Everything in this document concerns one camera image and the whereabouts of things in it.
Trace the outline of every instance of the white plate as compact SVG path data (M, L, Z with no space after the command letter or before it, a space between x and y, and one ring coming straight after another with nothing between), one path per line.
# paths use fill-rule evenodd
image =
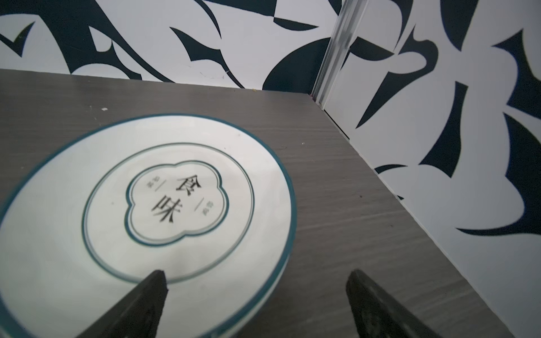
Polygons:
M231 336L276 286L296 227L263 142L180 114L82 137L0 216L0 324L17 338L74 337L155 269L169 289L158 337Z

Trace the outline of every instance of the table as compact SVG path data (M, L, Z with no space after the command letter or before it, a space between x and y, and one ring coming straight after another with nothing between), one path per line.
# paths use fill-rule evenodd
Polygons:
M443 337L511 337L306 94L0 70L0 201L73 139L164 112L247 129L293 181L298 227L288 266L239 337L358 337L345 293L354 268Z

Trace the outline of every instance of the plate rim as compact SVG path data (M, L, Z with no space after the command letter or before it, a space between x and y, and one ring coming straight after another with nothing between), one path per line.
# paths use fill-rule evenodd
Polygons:
M297 226L297 208L296 208L296 198L295 198L295 191L293 189L293 182L287 173L287 170L284 166L284 164L281 162L281 160L278 158L276 153L260 138L249 132L248 130L237 126L235 124L232 124L230 122L227 122L225 120L222 120L220 118L211 117L211 116L205 116L205 115L198 115L198 114L184 114L179 112L171 112L171 113L161 113L161 114L150 114L150 115L143 115L143 116L137 116L132 118L123 119L120 121L116 121L107 125L104 125L100 128L91 130L89 132L84 133L83 135L75 138L74 140L66 143L65 145L58 148L56 151L52 152L49 156L47 156L44 160L42 160L38 165L34 166L33 169L19 182L18 185L15 186L15 188L12 190L11 194L8 195L8 198L5 200L5 202L2 205L2 208L0 210L0 227L2 226L2 223L4 221L5 214L8 212L9 207L13 203L15 197L19 194L21 189L28 183L28 181L39 171L41 168L43 168L47 163L49 163L53 158L58 156L60 153L64 152L66 149L71 147L72 145L84 140L87 137L92 136L93 134L96 134L104 129L108 129L111 127L114 127L116 125L136 121L136 120L142 120L145 118L153 118L153 117L163 117L163 116L187 116L187 117L196 117L196 118L203 118L207 120L217 121L221 122L223 124L226 124L230 127L233 127L237 130L242 131L243 133L247 134L254 140L256 140L260 145L262 145L269 154L272 155L278 166L280 167L280 170L282 171L282 174L286 180L287 188L289 190L289 199L291 202L291 220L289 222L289 233L286 239L286 243L284 245L282 254L280 258L278 259L278 263L272 270L269 278L267 281L263 284L261 288L253 295L248 302L246 302L235 314L230 316L229 318L225 319L222 323L218 324L211 330L199 335L199 338L211 338L215 336L220 336L221 334L225 333L228 329L232 328L237 322L239 322L242 318L244 318L247 314L249 314L250 310L254 308L257 303L265 296L265 294L269 291L272 284L276 281L278 276L280 275L280 271L282 268L285 268L285 265L288 261L289 255L291 253L291 249L293 246L293 241L295 239L295 233L296 233L296 226ZM5 305L3 299L2 299L2 293L0 292L0 326L6 331L7 334L9 334L12 337L23 337L23 338L37 338L36 336L32 335L30 332L28 332L24 327L15 319L14 316L11 315L9 312L9 309Z

